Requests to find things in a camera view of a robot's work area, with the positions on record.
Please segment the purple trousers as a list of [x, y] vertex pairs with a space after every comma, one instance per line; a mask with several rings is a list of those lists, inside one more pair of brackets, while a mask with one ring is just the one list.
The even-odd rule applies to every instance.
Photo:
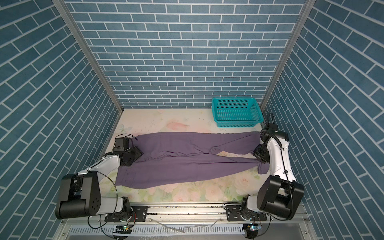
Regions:
[[245, 158], [260, 143], [260, 133], [204, 134], [163, 132], [134, 140], [143, 155], [131, 166], [119, 167], [116, 185], [147, 189], [161, 185], [206, 181], [269, 164]]

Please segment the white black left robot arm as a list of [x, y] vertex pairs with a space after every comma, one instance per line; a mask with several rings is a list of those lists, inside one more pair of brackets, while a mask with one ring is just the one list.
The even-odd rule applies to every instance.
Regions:
[[148, 207], [133, 207], [127, 197], [103, 197], [100, 182], [103, 179], [115, 182], [108, 174], [119, 167], [129, 167], [143, 155], [138, 147], [114, 148], [103, 155], [100, 161], [76, 174], [65, 175], [60, 184], [57, 219], [90, 216], [105, 216], [106, 223], [144, 222]]

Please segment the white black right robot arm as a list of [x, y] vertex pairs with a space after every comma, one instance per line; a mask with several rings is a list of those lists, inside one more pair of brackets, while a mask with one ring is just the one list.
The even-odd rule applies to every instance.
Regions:
[[270, 164], [270, 176], [256, 195], [243, 198], [240, 207], [246, 220], [265, 213], [280, 221], [291, 220], [305, 193], [304, 186], [297, 182], [289, 158], [289, 136], [278, 130], [261, 130], [262, 144], [253, 155]]

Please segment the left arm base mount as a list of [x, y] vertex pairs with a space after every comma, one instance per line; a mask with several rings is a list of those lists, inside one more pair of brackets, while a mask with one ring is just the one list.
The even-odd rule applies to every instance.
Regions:
[[118, 213], [107, 214], [105, 217], [106, 223], [142, 223], [145, 222], [148, 206], [131, 206], [128, 210], [122, 210]]

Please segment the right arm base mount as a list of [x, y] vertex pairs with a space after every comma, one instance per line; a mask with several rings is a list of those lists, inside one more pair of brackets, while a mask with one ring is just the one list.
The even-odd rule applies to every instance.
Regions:
[[228, 222], [264, 222], [267, 215], [263, 212], [254, 212], [242, 207], [240, 204], [225, 203], [223, 208], [226, 212]]

